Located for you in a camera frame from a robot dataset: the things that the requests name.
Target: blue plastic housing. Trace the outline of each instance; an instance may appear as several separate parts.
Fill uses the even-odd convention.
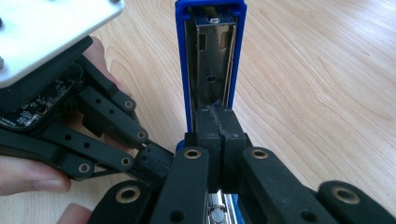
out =
[[[247,5],[243,0],[178,0],[175,3],[176,9],[176,25],[177,25],[177,39],[178,49],[180,55],[181,75],[183,81],[184,102],[186,110],[187,131],[192,132],[191,122],[191,102],[190,102],[190,85],[187,67],[187,51],[186,51],[186,36],[185,36],[185,21],[191,19],[189,7],[205,7],[226,5],[231,10],[233,17],[237,18],[235,45],[233,49],[233,68],[230,79],[230,92],[228,96],[229,108],[233,107],[233,96],[235,92],[236,76],[239,65],[239,56],[242,47],[242,37],[244,33],[245,18],[247,13]]]

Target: wooden table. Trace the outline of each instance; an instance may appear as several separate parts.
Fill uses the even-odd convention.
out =
[[[170,150],[186,131],[174,1],[127,1],[94,33],[150,138]],[[246,2],[233,109],[253,144],[272,149],[308,187],[343,180],[396,216],[396,4]],[[68,204],[93,209],[127,178],[1,197],[0,223],[55,223]]]

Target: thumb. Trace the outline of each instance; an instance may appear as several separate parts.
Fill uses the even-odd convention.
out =
[[[0,195],[33,190],[67,192],[70,187],[66,175],[41,162],[0,156]]]

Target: finger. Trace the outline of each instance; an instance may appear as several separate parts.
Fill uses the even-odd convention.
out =
[[[70,187],[66,175],[41,162],[0,156],[0,195],[33,190],[67,192]]]
[[[90,60],[90,62],[95,65],[95,67],[97,69],[99,69],[99,71],[101,73],[103,73],[103,75],[105,75],[105,77],[107,77],[110,81],[114,82],[117,87],[119,88],[120,91],[123,91],[125,94],[131,96],[131,92],[125,88],[124,86],[122,86],[122,84],[120,82],[118,82],[113,75],[111,75],[110,72],[108,72],[107,67],[106,67],[106,59],[105,59],[105,48],[102,44],[102,42],[92,36],[92,40],[93,43],[90,45],[89,48],[87,48],[85,50],[85,52],[83,53],[84,56]]]
[[[58,224],[86,224],[91,216],[91,211],[75,203],[69,204],[58,220]]]

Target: wood grain surface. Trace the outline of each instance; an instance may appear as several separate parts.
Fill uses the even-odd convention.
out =
[[[246,0],[233,109],[308,187],[351,183],[396,216],[396,3]],[[93,35],[137,102],[150,138],[174,150],[186,132],[175,0],[130,0]],[[70,203],[93,209],[126,175],[73,182],[66,194],[0,198],[0,223],[55,223]]]

